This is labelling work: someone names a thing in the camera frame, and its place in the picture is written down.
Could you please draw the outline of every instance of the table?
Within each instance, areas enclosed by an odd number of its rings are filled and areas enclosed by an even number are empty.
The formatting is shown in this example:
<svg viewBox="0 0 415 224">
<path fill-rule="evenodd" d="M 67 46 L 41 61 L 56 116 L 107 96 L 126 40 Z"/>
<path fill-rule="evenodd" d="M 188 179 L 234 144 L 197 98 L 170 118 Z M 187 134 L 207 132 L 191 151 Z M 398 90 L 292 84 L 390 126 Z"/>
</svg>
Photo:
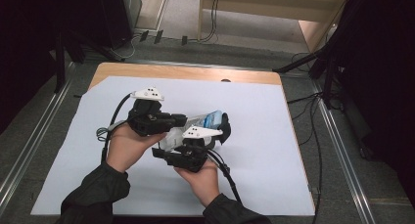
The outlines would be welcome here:
<svg viewBox="0 0 415 224">
<path fill-rule="evenodd" d="M 150 84 L 155 84 L 164 95 L 161 102 L 164 112 L 193 116 L 222 110 L 229 114 L 232 134 L 215 150 L 231 167 L 231 175 L 247 208 L 265 215 L 314 214 L 277 73 L 224 67 L 119 63 L 98 66 L 32 214 L 59 213 L 62 199 L 99 163 L 103 144 L 96 140 L 95 130 L 109 123 L 125 93 L 147 88 Z M 130 108 L 121 108 L 116 121 L 125 118 Z M 130 195 L 115 203 L 115 214 L 202 214 L 204 208 L 188 184 L 164 160 L 154 158 L 149 150 L 128 173 Z M 221 176 L 219 187 L 233 199 L 229 184 Z"/>
<path fill-rule="evenodd" d="M 219 0 L 217 10 L 299 20 L 310 52 L 314 52 L 331 26 L 340 18 L 346 0 Z M 213 0 L 201 0 L 198 39 L 201 39 L 203 9 Z"/>
</svg>

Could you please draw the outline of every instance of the bottle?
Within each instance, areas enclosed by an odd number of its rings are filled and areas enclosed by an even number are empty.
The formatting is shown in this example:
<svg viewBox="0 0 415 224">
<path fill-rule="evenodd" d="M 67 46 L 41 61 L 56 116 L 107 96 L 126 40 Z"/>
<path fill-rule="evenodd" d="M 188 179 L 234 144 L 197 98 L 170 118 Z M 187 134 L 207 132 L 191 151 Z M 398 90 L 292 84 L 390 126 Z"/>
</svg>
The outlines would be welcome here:
<svg viewBox="0 0 415 224">
<path fill-rule="evenodd" d="M 194 125 L 203 128 L 217 129 L 221 123 L 222 111 L 215 111 L 199 116 L 199 119 L 194 123 Z"/>
</svg>

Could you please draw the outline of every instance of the wooden tabletop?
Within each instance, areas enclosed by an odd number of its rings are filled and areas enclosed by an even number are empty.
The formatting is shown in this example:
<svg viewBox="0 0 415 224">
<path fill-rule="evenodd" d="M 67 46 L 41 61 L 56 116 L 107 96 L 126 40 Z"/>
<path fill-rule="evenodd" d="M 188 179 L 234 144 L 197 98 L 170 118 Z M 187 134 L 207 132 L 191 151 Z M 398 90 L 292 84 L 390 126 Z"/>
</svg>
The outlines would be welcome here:
<svg viewBox="0 0 415 224">
<path fill-rule="evenodd" d="M 108 76 L 133 76 L 169 79 L 194 79 L 281 85 L 278 73 L 271 71 L 238 70 L 226 67 L 186 67 L 166 65 L 142 65 L 102 63 L 98 65 L 89 89 Z"/>
</svg>

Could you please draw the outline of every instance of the hand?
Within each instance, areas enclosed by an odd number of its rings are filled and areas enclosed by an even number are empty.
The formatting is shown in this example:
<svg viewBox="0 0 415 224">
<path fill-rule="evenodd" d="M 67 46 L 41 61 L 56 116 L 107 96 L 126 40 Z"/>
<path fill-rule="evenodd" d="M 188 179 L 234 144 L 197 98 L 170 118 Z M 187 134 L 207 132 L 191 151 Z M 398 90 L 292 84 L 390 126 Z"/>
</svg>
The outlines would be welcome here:
<svg viewBox="0 0 415 224">
<path fill-rule="evenodd" d="M 123 173 L 165 135 L 166 133 L 162 133 L 141 137 L 127 123 L 124 123 L 111 136 L 107 164 Z"/>
<path fill-rule="evenodd" d="M 197 173 L 177 167 L 175 167 L 174 170 L 190 184 L 193 193 L 203 206 L 208 206 L 217 196 L 219 196 L 217 167 L 216 164 L 209 159 Z"/>
</svg>

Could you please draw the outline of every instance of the gray floor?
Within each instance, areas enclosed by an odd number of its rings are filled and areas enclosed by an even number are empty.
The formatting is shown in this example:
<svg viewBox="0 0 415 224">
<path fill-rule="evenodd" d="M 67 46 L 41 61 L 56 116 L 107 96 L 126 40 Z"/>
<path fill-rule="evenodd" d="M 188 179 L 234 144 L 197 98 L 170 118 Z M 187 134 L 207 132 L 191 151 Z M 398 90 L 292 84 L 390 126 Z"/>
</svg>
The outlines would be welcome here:
<svg viewBox="0 0 415 224">
<path fill-rule="evenodd" d="M 167 0 L 159 30 L 162 37 L 196 39 L 200 0 Z M 201 38 L 211 30 L 211 10 L 203 10 Z M 308 52 L 299 22 L 281 18 L 216 12 L 216 31 L 209 43 L 253 49 Z"/>
<path fill-rule="evenodd" d="M 230 66 L 243 69 L 270 71 L 291 61 L 293 54 L 271 52 L 248 48 L 221 45 L 188 44 L 164 39 L 153 44 L 152 38 L 135 43 L 135 55 L 129 63 L 142 61 L 176 62 Z M 131 52 L 128 48 L 120 52 Z M 24 174 L 3 215 L 0 223 L 53 223 L 56 217 L 30 216 L 31 208 L 42 188 L 53 160 L 65 140 L 70 121 L 76 112 L 79 98 L 87 90 L 97 65 L 104 62 L 100 55 L 86 50 L 84 64 L 73 64 L 75 69 L 72 84 L 55 117 L 51 121 L 37 152 Z M 287 100 L 308 96 L 313 93 L 313 83 L 304 72 L 293 70 L 281 75 Z M 54 78 L 47 82 L 30 103 L 20 112 L 8 129 L 0 135 L 0 181 L 4 181 L 25 142 L 35 127 L 40 115 L 53 97 Z M 292 116 L 301 113 L 307 102 L 289 105 Z M 348 126 L 346 117 L 339 111 L 332 111 L 339 131 L 345 142 L 348 155 L 377 223 L 415 223 L 415 212 L 410 205 L 395 173 L 382 162 L 362 159 L 357 149 L 356 139 Z M 323 186 L 317 223 L 362 223 L 344 171 L 339 163 L 334 144 L 320 110 L 314 117 L 317 135 L 320 140 L 323 160 Z M 308 111 L 294 121 L 299 142 L 306 140 L 311 130 Z M 310 185 L 318 187 L 319 163 L 315 140 L 300 146 L 306 174 Z M 311 223 L 312 217 L 271 217 L 273 223 Z"/>
</svg>

